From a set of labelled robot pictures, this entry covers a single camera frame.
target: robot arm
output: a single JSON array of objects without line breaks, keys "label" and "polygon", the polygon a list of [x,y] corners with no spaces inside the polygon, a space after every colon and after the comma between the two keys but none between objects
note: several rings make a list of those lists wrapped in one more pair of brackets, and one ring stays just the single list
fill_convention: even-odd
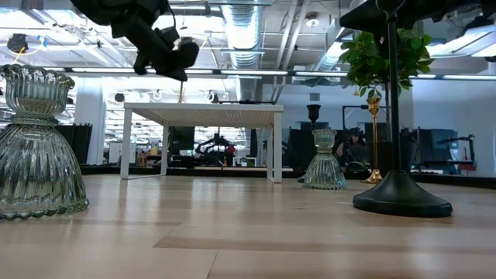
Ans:
[{"label": "robot arm", "polygon": [[137,74],[146,74],[151,65],[157,74],[179,81],[188,77],[184,69],[195,64],[199,47],[191,38],[182,38],[174,26],[152,30],[158,16],[170,11],[168,0],[71,0],[93,22],[112,27],[114,38],[126,37],[138,49],[134,64]]}]

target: lamp base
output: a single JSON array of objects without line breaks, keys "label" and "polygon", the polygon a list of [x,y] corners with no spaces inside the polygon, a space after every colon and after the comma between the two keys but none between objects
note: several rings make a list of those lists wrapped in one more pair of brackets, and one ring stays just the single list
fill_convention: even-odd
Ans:
[{"label": "lamp base", "polygon": [[353,197],[358,209],[386,215],[447,217],[451,204],[418,186],[404,171],[390,171],[375,187]]},{"label": "lamp base", "polygon": [[380,171],[378,169],[373,169],[370,177],[367,178],[366,180],[362,180],[361,182],[367,184],[377,184],[381,181],[382,181],[382,176]]}]

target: table leg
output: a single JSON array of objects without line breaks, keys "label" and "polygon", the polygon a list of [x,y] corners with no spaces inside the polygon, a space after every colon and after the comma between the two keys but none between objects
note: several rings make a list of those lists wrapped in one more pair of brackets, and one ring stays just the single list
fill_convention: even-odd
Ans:
[{"label": "table leg", "polygon": [[282,182],[282,112],[274,113],[274,183]]},{"label": "table leg", "polygon": [[267,166],[267,178],[270,180],[274,179],[274,175],[272,173],[272,166],[274,162],[274,145],[273,145],[273,129],[269,128],[266,129],[266,134],[267,134],[267,158],[266,158],[266,166]]},{"label": "table leg", "polygon": [[129,152],[131,150],[131,120],[133,110],[126,108],[124,111],[124,133],[121,148],[121,179],[129,179]]},{"label": "table leg", "polygon": [[164,123],[164,132],[162,133],[162,161],[160,163],[160,175],[167,174],[168,149],[169,149],[169,124]]}]

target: potted plant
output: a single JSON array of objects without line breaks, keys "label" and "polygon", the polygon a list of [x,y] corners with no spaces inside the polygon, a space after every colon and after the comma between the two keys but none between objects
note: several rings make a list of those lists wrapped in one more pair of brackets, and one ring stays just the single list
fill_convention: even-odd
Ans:
[{"label": "potted plant", "polygon": [[[431,71],[429,65],[434,61],[431,59],[426,48],[432,41],[428,35],[416,35],[410,30],[398,30],[398,94],[401,90],[409,90],[413,84],[410,77],[419,74],[427,74]],[[389,159],[391,153],[391,123],[389,112],[389,58],[388,42],[386,36],[378,36],[372,33],[362,32],[353,34],[353,41],[346,42],[341,46],[347,50],[339,58],[343,63],[350,64],[350,70],[347,78],[359,87],[360,96],[367,94],[372,97],[377,94],[382,97],[377,86],[384,86],[386,99],[386,123],[387,123],[387,142],[378,143],[377,148],[382,156],[379,157],[379,165],[388,164],[382,162],[382,159]],[[405,162],[402,166],[408,165],[408,158],[415,155],[415,148],[411,148],[408,140],[402,139],[401,153],[410,153],[413,155],[402,156]],[[388,171],[389,167],[383,167],[381,173]]]}]

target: ceiling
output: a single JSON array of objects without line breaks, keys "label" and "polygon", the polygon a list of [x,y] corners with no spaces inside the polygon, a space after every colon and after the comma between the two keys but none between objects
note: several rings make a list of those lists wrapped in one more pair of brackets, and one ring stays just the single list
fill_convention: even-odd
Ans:
[{"label": "ceiling", "polygon": [[[46,9],[20,9],[19,3],[1,2],[0,7],[0,64],[11,64],[17,61],[21,64],[51,67],[132,67],[136,59],[136,48],[126,39],[113,39],[108,26],[98,26],[85,16],[77,14],[71,8],[69,0],[45,1]],[[288,18],[290,0],[275,0],[272,5],[263,10],[262,46],[263,53],[260,67],[274,69],[277,52],[281,45],[284,26],[292,24],[291,34],[298,23],[301,6],[296,8],[295,18]],[[296,40],[295,51],[289,60],[289,67],[308,66],[314,64],[332,47],[332,42],[326,43],[326,34],[334,19],[346,14],[350,10],[350,0],[315,0],[310,1],[307,14],[316,12],[319,24],[308,27],[303,21],[300,34]],[[194,3],[186,1],[170,1],[177,9],[191,5],[202,5],[202,1]],[[212,9],[219,9],[211,4]],[[437,74],[477,74],[487,69],[487,62],[483,57],[472,57],[482,50],[489,51],[495,48],[496,33],[487,31],[483,35],[461,36],[463,27],[478,15],[477,9],[449,15],[449,19],[433,23],[428,19],[417,27],[422,33],[435,38],[437,45],[429,47],[432,55],[442,58],[432,65],[433,73]],[[201,46],[194,68],[231,68],[229,47],[227,45],[226,27],[224,19],[215,16],[191,16],[176,14],[179,33],[182,36],[191,36]],[[162,15],[154,27],[165,28],[173,24],[170,15]],[[29,44],[27,55],[19,56],[11,52],[6,44],[13,33],[24,33]],[[116,93],[126,95],[130,102],[177,102],[181,83],[165,77],[106,77],[105,92],[108,96],[107,114],[108,127],[116,130],[117,122],[121,122],[122,103],[114,101]],[[0,88],[5,88],[5,82],[0,81]],[[265,84],[264,92],[272,93],[271,84]],[[70,92],[70,96],[77,101],[77,88]],[[211,93],[215,92],[221,100],[237,100],[236,82],[232,78],[224,79],[190,79],[184,86],[183,102],[209,103]],[[309,93],[321,93],[320,103],[323,105],[338,105],[362,103],[363,100],[353,96],[354,89],[348,87],[318,86],[308,88],[302,85],[285,85],[279,103],[282,105],[301,105],[309,102]],[[0,108],[8,114],[5,99],[0,96]],[[65,122],[74,120],[74,106],[68,106],[61,117]],[[161,136],[161,131],[147,128],[143,133],[152,133]]]}]

